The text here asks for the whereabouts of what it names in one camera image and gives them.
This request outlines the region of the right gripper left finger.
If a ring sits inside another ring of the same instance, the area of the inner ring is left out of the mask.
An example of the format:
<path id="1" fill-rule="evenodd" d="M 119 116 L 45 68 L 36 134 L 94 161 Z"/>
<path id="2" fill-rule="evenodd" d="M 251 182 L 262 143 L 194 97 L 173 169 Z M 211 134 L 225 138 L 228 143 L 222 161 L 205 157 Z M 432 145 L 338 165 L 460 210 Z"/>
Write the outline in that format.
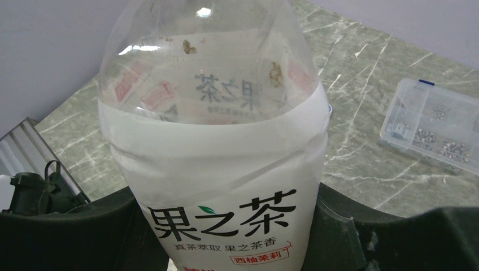
<path id="1" fill-rule="evenodd" d="M 68 213 L 1 214 L 2 270 L 167 270 L 129 188 Z"/>

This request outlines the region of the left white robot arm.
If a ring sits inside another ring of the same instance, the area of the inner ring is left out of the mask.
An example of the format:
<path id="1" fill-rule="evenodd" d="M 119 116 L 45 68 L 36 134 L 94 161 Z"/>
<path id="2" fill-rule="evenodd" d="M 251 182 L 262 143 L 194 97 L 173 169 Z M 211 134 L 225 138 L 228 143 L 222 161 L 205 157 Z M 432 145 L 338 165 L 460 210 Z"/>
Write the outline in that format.
<path id="1" fill-rule="evenodd" d="M 1 175 L 1 212 L 21 216 L 67 213 L 91 200 L 58 160 L 49 161 L 43 175 L 21 172 Z"/>

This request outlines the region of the large clear tea bottle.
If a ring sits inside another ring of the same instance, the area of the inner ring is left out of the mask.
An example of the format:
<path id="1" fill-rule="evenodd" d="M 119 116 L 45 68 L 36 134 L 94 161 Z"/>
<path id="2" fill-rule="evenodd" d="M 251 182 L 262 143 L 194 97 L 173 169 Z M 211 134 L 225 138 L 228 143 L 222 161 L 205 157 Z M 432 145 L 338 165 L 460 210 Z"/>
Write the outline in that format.
<path id="1" fill-rule="evenodd" d="M 101 131 L 179 270 L 300 270 L 329 106 L 290 1 L 130 1 Z"/>

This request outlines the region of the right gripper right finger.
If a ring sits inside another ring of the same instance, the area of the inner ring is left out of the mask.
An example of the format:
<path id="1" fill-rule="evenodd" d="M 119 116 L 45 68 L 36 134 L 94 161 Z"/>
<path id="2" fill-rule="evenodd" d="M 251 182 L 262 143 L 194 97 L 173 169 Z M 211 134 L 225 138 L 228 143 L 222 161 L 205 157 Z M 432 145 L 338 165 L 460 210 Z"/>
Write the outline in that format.
<path id="1" fill-rule="evenodd" d="M 303 270 L 477 270 L 478 208 L 402 218 L 321 184 Z"/>

